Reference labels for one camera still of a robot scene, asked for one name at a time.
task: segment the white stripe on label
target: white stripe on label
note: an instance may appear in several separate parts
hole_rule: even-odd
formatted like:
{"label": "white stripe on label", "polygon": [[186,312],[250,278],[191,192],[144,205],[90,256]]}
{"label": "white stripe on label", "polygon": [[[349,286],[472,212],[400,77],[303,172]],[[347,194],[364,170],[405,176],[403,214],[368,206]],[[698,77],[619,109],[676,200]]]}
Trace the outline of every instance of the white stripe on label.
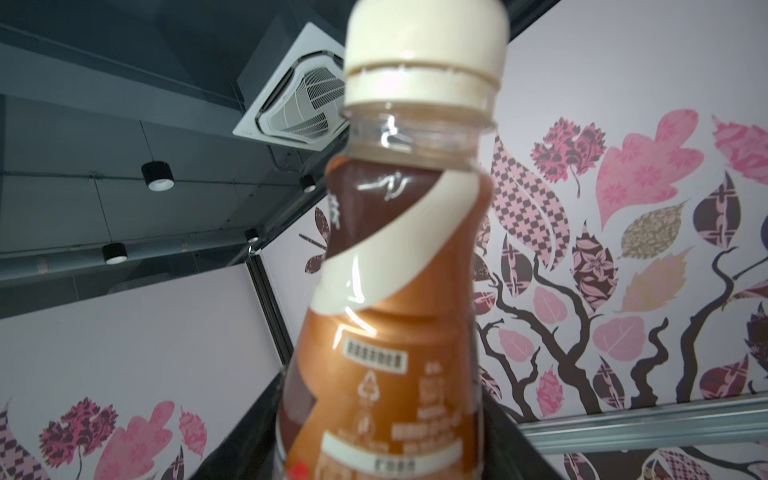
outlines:
{"label": "white stripe on label", "polygon": [[383,349],[346,337],[343,352],[346,358],[372,369],[400,375],[408,372],[408,352],[403,350]]}
{"label": "white stripe on label", "polygon": [[414,478],[439,472],[462,459],[462,440],[425,455],[383,455],[362,450],[325,432],[320,450],[358,472],[382,478]]}

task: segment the silver metal bar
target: silver metal bar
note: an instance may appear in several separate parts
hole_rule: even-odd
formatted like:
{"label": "silver metal bar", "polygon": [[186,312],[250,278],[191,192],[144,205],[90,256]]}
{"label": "silver metal bar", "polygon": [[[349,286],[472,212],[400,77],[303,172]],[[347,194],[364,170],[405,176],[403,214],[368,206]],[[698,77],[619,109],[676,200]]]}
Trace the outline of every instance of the silver metal bar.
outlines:
{"label": "silver metal bar", "polygon": [[658,449],[768,439],[768,394],[518,425],[542,454]]}

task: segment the bottle cap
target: bottle cap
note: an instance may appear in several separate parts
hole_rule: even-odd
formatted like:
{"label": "bottle cap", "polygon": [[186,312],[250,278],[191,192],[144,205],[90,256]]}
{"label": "bottle cap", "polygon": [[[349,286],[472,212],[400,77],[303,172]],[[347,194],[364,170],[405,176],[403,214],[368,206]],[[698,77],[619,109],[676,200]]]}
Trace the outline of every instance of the bottle cap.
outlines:
{"label": "bottle cap", "polygon": [[498,0],[359,0],[344,103],[441,104],[492,117],[508,39]]}

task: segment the plastic bottle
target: plastic bottle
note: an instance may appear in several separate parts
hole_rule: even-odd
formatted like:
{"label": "plastic bottle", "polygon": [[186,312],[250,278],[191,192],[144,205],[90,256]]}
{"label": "plastic bottle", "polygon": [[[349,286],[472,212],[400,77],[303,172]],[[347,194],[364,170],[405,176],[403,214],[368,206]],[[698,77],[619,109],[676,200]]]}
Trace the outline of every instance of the plastic bottle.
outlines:
{"label": "plastic bottle", "polygon": [[508,40],[498,0],[361,0],[346,45],[346,152],[330,242],[288,368],[275,478],[482,473],[472,250],[476,166]]}

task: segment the bottle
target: bottle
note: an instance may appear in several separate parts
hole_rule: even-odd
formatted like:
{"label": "bottle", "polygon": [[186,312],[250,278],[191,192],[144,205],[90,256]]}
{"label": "bottle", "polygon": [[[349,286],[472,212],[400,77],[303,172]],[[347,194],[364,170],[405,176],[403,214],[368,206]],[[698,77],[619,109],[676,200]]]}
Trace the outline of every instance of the bottle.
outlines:
{"label": "bottle", "polygon": [[360,0],[346,151],[326,168],[330,242],[283,384],[280,480],[482,474],[472,312],[476,165],[508,20],[498,0]]}

